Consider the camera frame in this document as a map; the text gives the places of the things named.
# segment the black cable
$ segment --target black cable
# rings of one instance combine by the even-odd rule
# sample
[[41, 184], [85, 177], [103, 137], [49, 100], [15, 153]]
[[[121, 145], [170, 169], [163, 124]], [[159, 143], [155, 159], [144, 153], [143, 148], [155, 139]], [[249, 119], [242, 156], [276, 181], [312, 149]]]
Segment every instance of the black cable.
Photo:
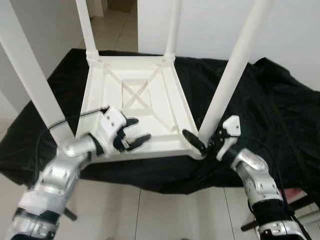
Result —
[[312, 240], [309, 233], [306, 231], [305, 227], [301, 224], [301, 222], [297, 219], [297, 217], [295, 216], [295, 212], [290, 208], [289, 204], [288, 204], [288, 199], [286, 196], [286, 192], [285, 192], [285, 188], [284, 188], [284, 183], [283, 183], [283, 179], [282, 179], [282, 175], [281, 175], [281, 171], [280, 171], [280, 167], [278, 164], [278, 161], [276, 160], [276, 158], [274, 158], [274, 155], [271, 153], [271, 151], [269, 150], [268, 146], [261, 140], [252, 137], [252, 136], [232, 136], [232, 135], [228, 135], [228, 138], [239, 138], [239, 139], [249, 139], [252, 141], [255, 141], [257, 143], [259, 143], [261, 146], [264, 147], [264, 149], [268, 152], [268, 154], [270, 155], [272, 161], [274, 162], [275, 168], [276, 168], [276, 173], [277, 173], [277, 177], [279, 180], [279, 188], [280, 188], [280, 192], [283, 198], [283, 202], [286, 208], [286, 211], [288, 212], [288, 214], [290, 215], [290, 217], [292, 217], [292, 219], [299, 225], [301, 231], [303, 232], [304, 236], [307, 238], [307, 240]]
[[39, 136], [38, 136], [38, 138], [36, 140], [36, 144], [35, 144], [34, 184], [37, 182], [38, 177], [39, 177], [39, 168], [38, 168], [39, 144], [40, 144], [40, 141], [41, 141], [42, 137], [44, 136], [44, 134], [49, 132], [51, 129], [53, 129], [53, 128], [65, 123], [65, 122], [67, 122], [69, 120], [72, 120], [72, 119], [75, 119], [75, 118], [81, 118], [81, 117], [84, 117], [84, 116], [87, 116], [87, 115], [90, 115], [90, 114], [94, 114], [94, 113], [97, 113], [97, 112], [105, 111], [107, 109], [108, 108], [101, 107], [101, 108], [97, 108], [97, 109], [94, 109], [94, 110], [91, 110], [91, 111], [83, 112], [80, 115], [75, 114], [75, 115], [66, 117], [65, 119], [62, 119], [62, 120], [57, 121], [56, 123], [52, 124], [48, 128], [44, 128], [40, 132], [40, 134], [39, 134]]

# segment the robotic hand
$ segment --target robotic hand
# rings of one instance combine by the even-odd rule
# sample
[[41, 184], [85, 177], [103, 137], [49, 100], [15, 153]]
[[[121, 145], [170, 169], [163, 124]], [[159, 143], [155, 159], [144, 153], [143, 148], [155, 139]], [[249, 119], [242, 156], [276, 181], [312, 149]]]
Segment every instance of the robotic hand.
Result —
[[261, 240], [307, 240], [308, 233], [291, 216], [269, 174], [266, 161], [247, 148], [237, 144], [241, 135], [238, 116], [231, 116], [216, 131], [208, 148], [192, 133], [183, 130], [186, 139], [202, 155], [208, 151], [216, 154], [218, 161], [230, 165], [242, 180], [251, 212], [258, 222]]
[[88, 133], [57, 148], [34, 187], [22, 196], [5, 240], [52, 240], [81, 170], [97, 156], [109, 156], [115, 149], [131, 151], [150, 139], [146, 134], [128, 142], [124, 128], [138, 119], [126, 118], [113, 107], [101, 112], [99, 135]]

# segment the tiled floor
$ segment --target tiled floor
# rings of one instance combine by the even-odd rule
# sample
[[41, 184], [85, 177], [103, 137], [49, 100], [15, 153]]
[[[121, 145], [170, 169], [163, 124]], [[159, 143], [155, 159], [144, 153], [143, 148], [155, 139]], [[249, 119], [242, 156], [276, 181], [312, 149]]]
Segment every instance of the tiled floor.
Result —
[[[95, 17], [92, 29], [99, 50], [137, 51], [137, 5], [131, 13], [108, 11]], [[79, 48], [85, 48], [84, 42]], [[0, 175], [0, 238], [25, 190]], [[200, 190], [190, 195], [163, 195], [133, 186], [80, 180], [69, 202], [78, 220], [63, 216], [57, 240], [257, 240], [240, 227], [252, 220], [242, 188]], [[303, 215], [317, 208], [307, 206]], [[306, 226], [320, 239], [320, 224]]]
[[[138, 51], [137, 4], [131, 13], [109, 10], [104, 17], [94, 17], [91, 26], [98, 50]], [[86, 48], [83, 40], [78, 48]]]

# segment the black fabric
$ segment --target black fabric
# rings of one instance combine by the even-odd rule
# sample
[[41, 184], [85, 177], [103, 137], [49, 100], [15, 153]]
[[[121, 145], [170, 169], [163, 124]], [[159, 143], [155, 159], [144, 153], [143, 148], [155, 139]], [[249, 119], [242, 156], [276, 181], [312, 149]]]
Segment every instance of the black fabric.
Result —
[[[100, 54], [137, 55], [116, 51], [101, 51]], [[175, 60], [177, 74], [198, 128], [226, 63], [225, 60], [189, 57]], [[80, 114], [88, 69], [85, 50], [72, 49], [48, 79], [66, 117]], [[286, 188], [319, 191], [319, 92], [296, 81], [285, 68], [262, 58], [246, 66], [222, 121], [230, 115], [239, 115], [242, 135], [260, 139], [276, 156], [271, 159], [257, 142], [239, 140], [239, 144], [248, 146], [268, 162], [273, 176], [273, 161], [279, 162]], [[78, 120], [69, 122], [74, 133], [77, 124]], [[30, 102], [0, 143], [0, 171], [18, 184], [29, 184], [33, 180], [36, 140], [44, 127]], [[43, 139], [39, 146], [40, 168], [56, 150], [49, 134]], [[223, 162], [218, 162], [212, 153], [203, 161], [177, 156], [97, 163], [83, 170], [81, 178], [129, 184], [166, 194], [189, 194], [210, 186], [242, 186], [237, 174]]]

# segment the black cloth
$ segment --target black cloth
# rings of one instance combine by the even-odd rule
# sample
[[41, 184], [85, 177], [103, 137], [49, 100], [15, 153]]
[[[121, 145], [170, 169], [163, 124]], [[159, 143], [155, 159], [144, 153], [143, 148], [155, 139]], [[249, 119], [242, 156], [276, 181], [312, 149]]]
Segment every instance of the black cloth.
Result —
[[[137, 53], [101, 51], [100, 55]], [[199, 128], [227, 61], [177, 57], [175, 68]], [[48, 79], [66, 117], [79, 115], [86, 87], [85, 50], [72, 49]], [[223, 120], [239, 115], [241, 134], [264, 142], [275, 159], [257, 142], [238, 142], [261, 155], [275, 175], [278, 161], [286, 188], [320, 189], [320, 93], [295, 80], [288, 70], [262, 58], [248, 64], [226, 109]], [[78, 119], [69, 122], [72, 131]], [[30, 184], [35, 169], [35, 146], [45, 125], [34, 105], [28, 105], [9, 127], [0, 143], [0, 171], [18, 184]], [[56, 145], [47, 134], [39, 145], [42, 169], [55, 155]], [[210, 186], [241, 187], [235, 172], [212, 153], [202, 161], [188, 156], [96, 163], [81, 173], [82, 179], [129, 184], [165, 194], [189, 194]]]

